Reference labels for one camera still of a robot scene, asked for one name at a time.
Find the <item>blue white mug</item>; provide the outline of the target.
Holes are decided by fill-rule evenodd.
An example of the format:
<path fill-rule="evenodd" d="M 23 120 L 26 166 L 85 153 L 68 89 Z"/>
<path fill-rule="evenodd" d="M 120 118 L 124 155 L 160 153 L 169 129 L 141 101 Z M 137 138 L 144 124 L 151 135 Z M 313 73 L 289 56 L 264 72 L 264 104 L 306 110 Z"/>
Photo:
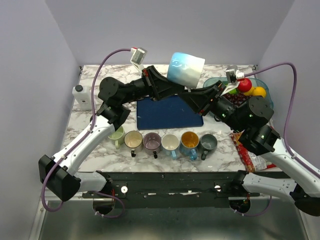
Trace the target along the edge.
<path fill-rule="evenodd" d="M 200 80 L 205 59 L 187 53 L 175 52 L 170 60 L 167 78 L 189 89 L 196 89 Z"/>

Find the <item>grey-blue round mug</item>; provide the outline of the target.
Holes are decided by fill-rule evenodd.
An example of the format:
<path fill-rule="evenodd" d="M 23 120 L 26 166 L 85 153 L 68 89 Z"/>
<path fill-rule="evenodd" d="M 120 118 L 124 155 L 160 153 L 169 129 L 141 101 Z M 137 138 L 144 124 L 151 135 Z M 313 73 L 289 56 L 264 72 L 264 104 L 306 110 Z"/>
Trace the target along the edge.
<path fill-rule="evenodd" d="M 200 154 L 200 159 L 204 161 L 207 156 L 213 154 L 218 146 L 218 140 L 212 134 L 204 134 L 198 144 L 198 151 Z"/>

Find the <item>blue mug tan rim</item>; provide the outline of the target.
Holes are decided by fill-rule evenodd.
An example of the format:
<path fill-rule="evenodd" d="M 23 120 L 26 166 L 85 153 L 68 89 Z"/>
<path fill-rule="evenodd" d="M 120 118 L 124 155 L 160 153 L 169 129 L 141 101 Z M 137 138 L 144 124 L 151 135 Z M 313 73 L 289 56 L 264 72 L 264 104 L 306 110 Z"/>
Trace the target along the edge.
<path fill-rule="evenodd" d="M 200 139 L 195 132 L 184 132 L 180 138 L 180 153 L 184 156 L 188 156 L 191 161 L 195 161 L 198 158 L 199 142 Z"/>

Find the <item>lilac mug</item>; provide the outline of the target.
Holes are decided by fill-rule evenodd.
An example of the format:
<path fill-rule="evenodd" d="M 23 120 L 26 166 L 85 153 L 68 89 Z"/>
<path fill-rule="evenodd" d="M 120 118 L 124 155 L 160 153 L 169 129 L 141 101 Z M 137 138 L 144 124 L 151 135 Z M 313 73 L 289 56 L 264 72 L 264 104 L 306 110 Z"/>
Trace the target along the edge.
<path fill-rule="evenodd" d="M 147 133 L 143 137 L 143 146 L 148 155 L 157 159 L 159 152 L 162 150 L 162 138 L 155 132 Z"/>

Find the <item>light blue faceted mug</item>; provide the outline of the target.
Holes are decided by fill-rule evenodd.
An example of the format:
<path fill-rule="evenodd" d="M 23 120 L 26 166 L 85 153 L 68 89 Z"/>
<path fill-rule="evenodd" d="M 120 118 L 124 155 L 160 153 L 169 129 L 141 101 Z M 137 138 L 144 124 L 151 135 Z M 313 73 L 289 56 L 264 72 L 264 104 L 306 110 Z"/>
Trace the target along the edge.
<path fill-rule="evenodd" d="M 174 134 L 166 134 L 161 139 L 161 145 L 164 153 L 173 160 L 178 158 L 178 150 L 180 147 L 180 140 Z"/>

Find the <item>cream textured mug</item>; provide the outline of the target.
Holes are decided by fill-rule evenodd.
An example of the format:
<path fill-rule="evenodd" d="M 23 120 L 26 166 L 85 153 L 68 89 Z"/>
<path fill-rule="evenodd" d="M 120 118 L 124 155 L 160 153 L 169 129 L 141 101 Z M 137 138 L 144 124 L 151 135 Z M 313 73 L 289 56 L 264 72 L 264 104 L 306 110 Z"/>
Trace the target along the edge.
<path fill-rule="evenodd" d="M 124 144 L 134 158 L 143 149 L 143 136 L 136 130 L 129 131 L 124 137 Z"/>

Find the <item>light green mug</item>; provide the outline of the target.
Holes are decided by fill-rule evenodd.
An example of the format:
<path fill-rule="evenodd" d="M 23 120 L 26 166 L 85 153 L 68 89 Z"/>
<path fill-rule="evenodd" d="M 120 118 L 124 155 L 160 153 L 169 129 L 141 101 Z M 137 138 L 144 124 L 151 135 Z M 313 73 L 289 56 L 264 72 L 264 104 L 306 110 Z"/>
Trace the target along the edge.
<path fill-rule="evenodd" d="M 108 139 L 114 144 L 115 148 L 119 150 L 125 142 L 125 135 L 125 129 L 121 126 L 113 134 L 109 135 Z"/>

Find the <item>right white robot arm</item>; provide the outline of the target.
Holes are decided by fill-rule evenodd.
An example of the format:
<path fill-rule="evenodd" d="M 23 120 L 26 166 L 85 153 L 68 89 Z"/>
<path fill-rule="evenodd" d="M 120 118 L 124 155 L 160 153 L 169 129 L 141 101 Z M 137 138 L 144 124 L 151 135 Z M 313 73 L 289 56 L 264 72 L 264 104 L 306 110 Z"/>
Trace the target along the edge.
<path fill-rule="evenodd" d="M 238 85 L 218 81 L 205 88 L 184 89 L 178 94 L 195 113 L 205 116 L 212 112 L 231 130 L 240 133 L 238 141 L 244 148 L 272 162 L 290 177 L 281 180 L 241 171 L 230 183 L 230 191 L 236 196 L 248 192 L 288 200 L 302 212 L 318 217 L 320 170 L 292 150 L 268 124 L 274 111 L 263 96 L 251 96 L 239 106 L 226 98 Z"/>

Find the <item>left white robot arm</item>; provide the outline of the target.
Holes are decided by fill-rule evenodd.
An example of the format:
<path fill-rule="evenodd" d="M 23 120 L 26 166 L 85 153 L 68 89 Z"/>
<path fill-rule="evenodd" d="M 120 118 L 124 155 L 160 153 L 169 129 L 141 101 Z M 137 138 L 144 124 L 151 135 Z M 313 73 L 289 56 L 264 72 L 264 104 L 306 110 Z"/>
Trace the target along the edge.
<path fill-rule="evenodd" d="M 185 87 L 168 80 L 151 65 L 142 70 L 141 78 L 123 83 L 113 77 L 99 84 L 102 104 L 92 114 L 89 125 L 65 148 L 53 156 L 43 155 L 38 161 L 43 188 L 48 188 L 62 202 L 76 193 L 94 191 L 104 198 L 111 185 L 98 172 L 79 173 L 78 169 L 99 143 L 113 134 L 127 120 L 130 110 L 124 105 L 149 96 L 153 101 L 185 92 Z"/>

